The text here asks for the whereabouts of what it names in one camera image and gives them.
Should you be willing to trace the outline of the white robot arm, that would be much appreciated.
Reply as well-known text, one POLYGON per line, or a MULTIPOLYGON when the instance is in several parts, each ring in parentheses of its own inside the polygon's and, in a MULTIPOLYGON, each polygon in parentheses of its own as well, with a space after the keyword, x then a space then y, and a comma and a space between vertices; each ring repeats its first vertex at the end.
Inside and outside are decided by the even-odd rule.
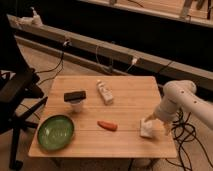
POLYGON ((196 85, 191 80, 169 81, 163 86, 164 96, 155 110, 144 122, 158 119, 163 123, 165 134, 171 131, 171 122, 179 108, 194 114, 202 123, 213 130, 213 104, 195 95, 196 85))

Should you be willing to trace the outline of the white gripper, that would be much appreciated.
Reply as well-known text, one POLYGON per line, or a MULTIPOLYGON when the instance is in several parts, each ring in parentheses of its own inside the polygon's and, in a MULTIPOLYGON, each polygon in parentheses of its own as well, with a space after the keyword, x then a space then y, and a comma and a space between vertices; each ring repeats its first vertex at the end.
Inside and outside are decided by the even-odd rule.
POLYGON ((161 120, 164 126, 165 135, 169 135, 171 132, 172 124, 171 121, 175 117, 175 113, 177 111, 177 106, 173 103, 164 103, 161 102, 154 110, 154 114, 149 115, 145 118, 145 122, 150 120, 155 120, 156 117, 161 120))

